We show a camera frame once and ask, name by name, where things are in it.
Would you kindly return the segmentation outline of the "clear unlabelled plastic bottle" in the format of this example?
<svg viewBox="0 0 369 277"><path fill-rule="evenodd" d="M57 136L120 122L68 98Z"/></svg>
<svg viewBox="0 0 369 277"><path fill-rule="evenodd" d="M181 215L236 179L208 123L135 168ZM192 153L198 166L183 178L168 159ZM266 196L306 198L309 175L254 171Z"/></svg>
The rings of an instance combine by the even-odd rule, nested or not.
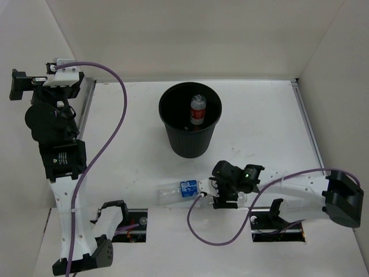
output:
<svg viewBox="0 0 369 277"><path fill-rule="evenodd" d="M227 202L235 202L238 204L238 209L244 209L247 207L247 195L243 192L239 192L237 200L227 200ZM213 203L214 197L204 196L195 206L200 208L213 208Z"/></svg>

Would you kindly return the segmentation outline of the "blue label clear bottle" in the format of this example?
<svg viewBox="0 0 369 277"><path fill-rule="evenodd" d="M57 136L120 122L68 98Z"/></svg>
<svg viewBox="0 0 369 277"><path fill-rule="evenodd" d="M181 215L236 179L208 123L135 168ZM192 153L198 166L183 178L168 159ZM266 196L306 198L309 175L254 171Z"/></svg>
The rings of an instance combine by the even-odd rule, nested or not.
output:
<svg viewBox="0 0 369 277"><path fill-rule="evenodd" d="M157 190L158 205L172 205L194 200L199 194L199 182L195 179L160 185Z"/></svg>

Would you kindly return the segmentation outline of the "red label clear bottle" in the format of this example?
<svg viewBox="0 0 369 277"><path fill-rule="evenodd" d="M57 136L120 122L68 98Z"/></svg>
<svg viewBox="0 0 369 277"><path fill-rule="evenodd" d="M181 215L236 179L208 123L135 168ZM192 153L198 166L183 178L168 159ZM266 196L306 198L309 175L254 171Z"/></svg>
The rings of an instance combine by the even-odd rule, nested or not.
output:
<svg viewBox="0 0 369 277"><path fill-rule="evenodd" d="M200 127L205 119L206 98L203 95L194 95L190 103L190 122L196 128Z"/></svg>

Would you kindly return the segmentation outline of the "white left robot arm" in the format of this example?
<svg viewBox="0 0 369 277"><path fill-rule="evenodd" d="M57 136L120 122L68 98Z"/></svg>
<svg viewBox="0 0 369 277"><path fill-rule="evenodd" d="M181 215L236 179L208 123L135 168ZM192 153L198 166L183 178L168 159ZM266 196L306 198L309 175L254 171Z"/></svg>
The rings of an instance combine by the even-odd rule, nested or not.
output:
<svg viewBox="0 0 369 277"><path fill-rule="evenodd" d="M109 267L116 230L129 225L126 203L105 203L94 223L88 218L85 178L92 167L85 143L79 139L76 112L69 104L84 78L79 62L49 63L46 76L12 71L10 100L21 100L31 91L25 123L39 145L40 155L54 194L61 225L61 254L52 266L55 276Z"/></svg>

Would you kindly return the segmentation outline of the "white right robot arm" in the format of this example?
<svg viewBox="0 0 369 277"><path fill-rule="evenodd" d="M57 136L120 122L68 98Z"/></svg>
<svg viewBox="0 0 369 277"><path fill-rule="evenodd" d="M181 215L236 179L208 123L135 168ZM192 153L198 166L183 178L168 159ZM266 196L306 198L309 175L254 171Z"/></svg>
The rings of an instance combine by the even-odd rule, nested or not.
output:
<svg viewBox="0 0 369 277"><path fill-rule="evenodd" d="M350 172L334 168L309 169L286 174L261 165L244 168L219 161L207 181L214 208L237 208L239 193L254 193L256 199L277 194L270 205L268 223L281 228L286 223L329 219L352 229L361 225L364 192Z"/></svg>

